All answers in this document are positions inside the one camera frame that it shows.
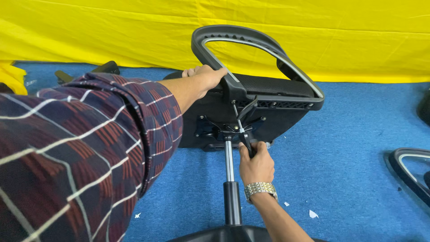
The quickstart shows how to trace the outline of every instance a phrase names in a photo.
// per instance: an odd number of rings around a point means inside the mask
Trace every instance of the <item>yellow cloth backdrop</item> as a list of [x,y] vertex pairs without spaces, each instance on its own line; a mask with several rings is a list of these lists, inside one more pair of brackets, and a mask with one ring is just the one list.
[[[277,40],[315,81],[430,81],[430,1],[3,0],[0,60],[184,69],[191,33],[241,25]],[[231,71],[281,77],[251,47],[210,43]]]

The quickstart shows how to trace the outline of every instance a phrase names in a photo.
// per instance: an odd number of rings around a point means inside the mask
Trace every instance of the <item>checkered fabric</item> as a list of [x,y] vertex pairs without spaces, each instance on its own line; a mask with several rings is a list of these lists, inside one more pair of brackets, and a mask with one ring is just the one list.
[[172,93],[145,79],[0,95],[0,241],[121,241],[181,136]]

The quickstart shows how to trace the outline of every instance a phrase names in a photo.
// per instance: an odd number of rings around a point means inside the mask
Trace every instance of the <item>white debris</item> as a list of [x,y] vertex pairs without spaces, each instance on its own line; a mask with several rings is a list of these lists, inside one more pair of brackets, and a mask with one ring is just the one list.
[[312,210],[309,210],[309,216],[311,218],[315,218],[315,217],[319,218],[318,215],[315,212],[313,212]]

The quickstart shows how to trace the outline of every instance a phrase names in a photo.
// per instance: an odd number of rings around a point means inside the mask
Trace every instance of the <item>chair seat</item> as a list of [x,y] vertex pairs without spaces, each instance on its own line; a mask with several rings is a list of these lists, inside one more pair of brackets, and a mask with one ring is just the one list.
[[[301,81],[292,81],[280,78],[257,77],[233,73],[242,83],[248,94],[258,95],[281,95],[294,97],[314,97],[312,88]],[[167,75],[164,80],[182,77],[182,72],[177,71]],[[209,90],[211,93],[222,93],[220,84]]]

